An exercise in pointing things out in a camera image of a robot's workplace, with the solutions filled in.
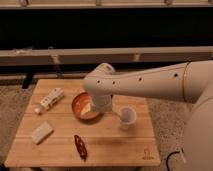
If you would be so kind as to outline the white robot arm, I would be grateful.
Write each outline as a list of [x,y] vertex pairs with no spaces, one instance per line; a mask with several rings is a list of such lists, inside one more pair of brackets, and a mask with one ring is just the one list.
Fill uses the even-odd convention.
[[184,136],[181,171],[213,171],[213,60],[119,74],[102,63],[83,79],[93,107],[105,112],[115,94],[192,103]]

